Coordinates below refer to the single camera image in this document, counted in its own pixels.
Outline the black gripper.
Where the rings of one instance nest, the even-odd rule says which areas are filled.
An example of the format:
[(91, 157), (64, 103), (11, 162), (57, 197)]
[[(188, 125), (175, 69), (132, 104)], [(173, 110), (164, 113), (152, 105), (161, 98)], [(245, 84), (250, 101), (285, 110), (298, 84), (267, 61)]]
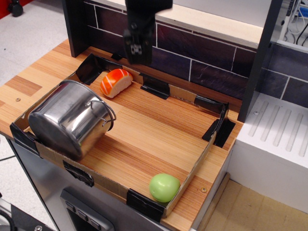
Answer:
[(155, 21), (145, 23), (155, 14), (172, 8), (173, 0), (126, 0), (128, 29), (124, 30), (124, 49), (130, 64), (150, 65), (153, 57), (153, 34)]

